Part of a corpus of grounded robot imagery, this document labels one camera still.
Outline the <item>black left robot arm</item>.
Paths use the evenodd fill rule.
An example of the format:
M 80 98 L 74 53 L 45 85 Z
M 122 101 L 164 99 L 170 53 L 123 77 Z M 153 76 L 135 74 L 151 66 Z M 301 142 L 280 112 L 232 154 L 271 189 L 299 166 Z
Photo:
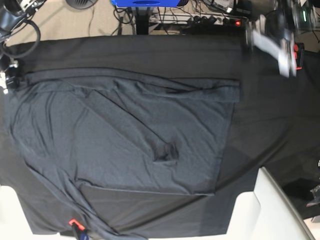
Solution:
M 305 45 L 296 36 L 313 32 L 320 16 L 308 0 L 275 0 L 273 10 L 245 25 L 245 44 L 277 60 L 280 75 L 295 77 L 304 62 Z

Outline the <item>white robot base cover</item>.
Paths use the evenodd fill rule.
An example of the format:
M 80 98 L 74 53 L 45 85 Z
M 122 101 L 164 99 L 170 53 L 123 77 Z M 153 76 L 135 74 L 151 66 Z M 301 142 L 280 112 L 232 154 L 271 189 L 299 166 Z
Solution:
M 235 201 L 227 240 L 313 240 L 315 237 L 270 172 L 259 169 L 253 191 Z

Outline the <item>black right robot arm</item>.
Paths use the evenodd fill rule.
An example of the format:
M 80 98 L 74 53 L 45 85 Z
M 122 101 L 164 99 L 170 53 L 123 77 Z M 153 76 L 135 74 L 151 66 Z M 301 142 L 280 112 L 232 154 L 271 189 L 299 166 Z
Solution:
M 2 0 L 0 2 L 0 87 L 4 94 L 17 84 L 13 69 L 19 67 L 18 59 L 32 53 L 40 43 L 41 32 L 32 18 L 44 3 L 44 0 Z M 6 42 L 15 35 L 14 30 L 22 24 L 33 27 L 36 40 L 27 51 L 12 53 L 6 46 Z

